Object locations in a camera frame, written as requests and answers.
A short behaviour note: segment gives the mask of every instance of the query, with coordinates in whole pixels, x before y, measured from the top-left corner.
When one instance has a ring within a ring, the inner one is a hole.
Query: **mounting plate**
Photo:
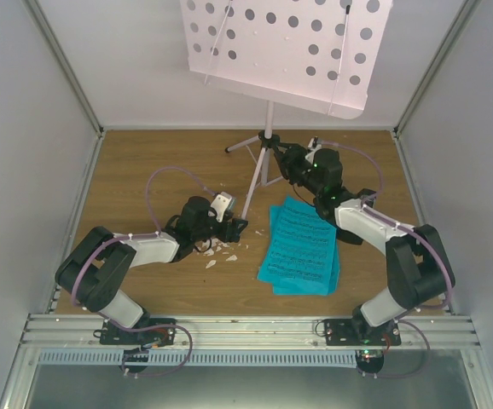
[[[386,346],[386,340],[380,334],[369,337],[368,343],[359,341],[351,322],[352,319],[350,318],[324,320],[324,337],[326,338],[326,344],[332,347],[362,346],[366,348],[368,345],[376,347]],[[398,329],[398,325],[393,323],[391,329],[386,333],[391,341],[391,346],[402,344],[400,333],[397,332],[397,335],[394,335],[395,329]]]
[[[150,318],[144,326],[176,324],[177,321],[172,318]],[[175,339],[174,330],[154,330],[144,332],[127,332],[120,330],[110,322],[104,322],[102,329],[93,332],[95,337],[99,338],[101,345],[145,345],[158,340],[159,346],[172,345]]]

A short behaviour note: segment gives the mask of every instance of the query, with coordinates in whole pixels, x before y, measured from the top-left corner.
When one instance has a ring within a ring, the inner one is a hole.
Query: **white wall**
[[[21,1],[0,0],[0,396],[27,313],[48,301],[95,137]]]
[[[338,0],[329,1],[338,7]],[[103,125],[263,125],[262,101],[206,88],[189,73],[178,0],[40,3]],[[344,121],[278,106],[275,125],[349,129],[395,126],[461,3],[462,0],[394,1],[366,110],[359,118]]]
[[[493,2],[483,1],[403,136],[429,220],[493,371]]]

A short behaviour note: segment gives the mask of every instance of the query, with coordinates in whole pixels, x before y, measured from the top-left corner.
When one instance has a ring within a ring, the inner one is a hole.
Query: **musical notation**
[[[296,292],[327,294],[335,258],[335,228],[313,208],[290,198],[271,220],[270,248],[258,278],[279,288],[288,285]]]

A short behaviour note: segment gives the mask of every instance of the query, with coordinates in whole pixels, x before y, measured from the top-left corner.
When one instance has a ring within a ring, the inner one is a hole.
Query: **teal paper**
[[[275,226],[275,223],[279,217],[279,213],[281,212],[280,206],[271,206],[270,207],[270,229]],[[333,261],[332,261],[332,273],[330,275],[330,282],[328,283],[328,291],[326,294],[316,294],[321,296],[329,296],[330,294],[334,294],[338,289],[338,279],[339,279],[339,254],[338,254],[338,246],[336,242]],[[309,296],[313,295],[308,292],[302,291],[302,289],[298,289],[297,291],[291,287],[281,286],[278,284],[273,285],[273,294],[276,296]]]
[[[333,293],[339,277],[335,228],[311,206],[287,198],[270,209],[271,243],[258,279],[276,295]]]

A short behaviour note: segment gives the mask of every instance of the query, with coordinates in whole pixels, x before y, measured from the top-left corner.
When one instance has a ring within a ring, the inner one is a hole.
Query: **wooden surface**
[[[254,171],[250,153],[243,147],[232,153],[224,148],[256,135],[248,130],[120,131],[108,132],[102,145],[89,196],[78,228],[77,242],[94,226],[115,233],[153,232],[143,191],[154,170],[178,165],[193,171],[208,187],[237,197],[235,214],[241,214]],[[388,132],[280,130],[281,139],[306,144],[313,136],[362,149],[380,164],[386,190],[376,208],[402,222],[416,224],[414,207],[397,151]],[[259,144],[253,144],[256,156]],[[377,174],[365,158],[345,150],[344,184],[352,192],[377,188]],[[271,172],[277,176],[274,159]],[[299,189],[306,199],[312,196]],[[161,222],[180,214],[183,205],[201,190],[186,175],[168,171],[154,179],[151,201]],[[372,246],[338,243],[341,271],[338,290],[329,297],[274,296],[271,285],[256,279],[269,245],[269,206],[281,205],[294,195],[285,181],[258,188],[248,213],[250,222],[240,244],[215,252],[192,254],[173,264],[132,268],[122,285],[136,302],[152,314],[221,315],[336,315],[374,297],[386,287],[385,258]],[[237,261],[227,262],[232,255]],[[210,260],[216,260],[206,268]],[[70,305],[64,291],[57,313],[81,314]]]

